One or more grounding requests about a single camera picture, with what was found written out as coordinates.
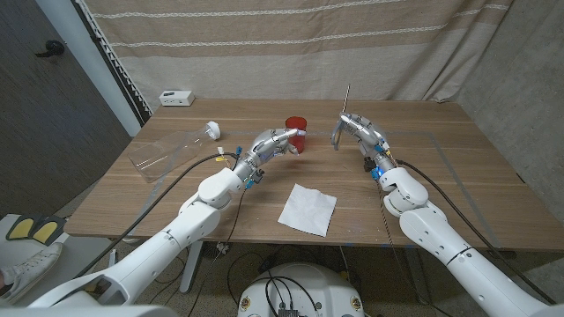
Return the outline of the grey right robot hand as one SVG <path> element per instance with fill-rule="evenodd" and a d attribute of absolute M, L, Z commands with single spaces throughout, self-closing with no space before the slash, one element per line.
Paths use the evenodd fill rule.
<path fill-rule="evenodd" d="M 387 137 L 366 117 L 359 114 L 341 112 L 331 135 L 331 144 L 337 151 L 342 134 L 353 136 L 364 156 L 364 170 L 376 179 L 385 172 L 396 168 L 397 162 L 392 157 Z"/>

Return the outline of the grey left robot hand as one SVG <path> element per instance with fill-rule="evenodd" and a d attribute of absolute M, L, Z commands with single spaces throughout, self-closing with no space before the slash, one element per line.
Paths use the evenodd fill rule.
<path fill-rule="evenodd" d="M 242 180 L 249 179 L 258 168 L 275 156 L 291 152 L 298 155 L 297 149 L 290 144 L 293 136 L 305 136 L 302 129 L 267 129 L 262 132 L 249 147 L 249 150 L 239 159 L 234 167 L 235 174 Z"/>

